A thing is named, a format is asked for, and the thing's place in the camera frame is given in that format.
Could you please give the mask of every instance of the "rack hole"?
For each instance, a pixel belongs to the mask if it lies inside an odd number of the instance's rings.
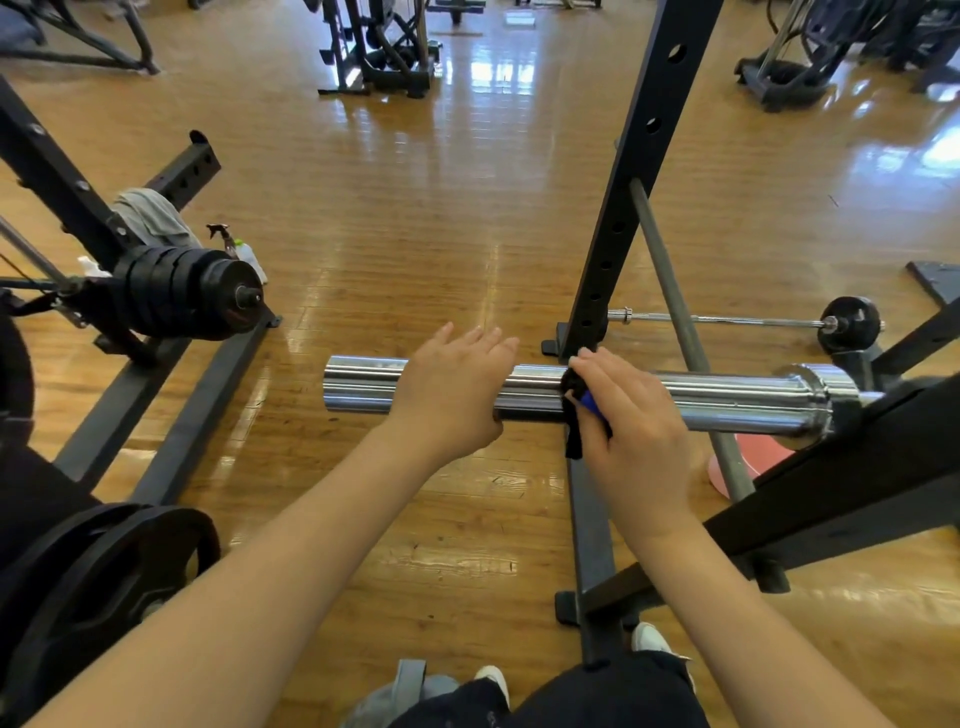
[[[679,63],[686,57],[686,46],[682,43],[677,43],[673,48],[670,49],[670,53],[667,54],[666,59],[671,63]]]

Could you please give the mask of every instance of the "black cloth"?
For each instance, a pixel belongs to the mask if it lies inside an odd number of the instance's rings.
[[[598,669],[558,675],[514,713],[492,680],[424,700],[390,728],[708,728],[683,660],[666,652],[625,654]]]

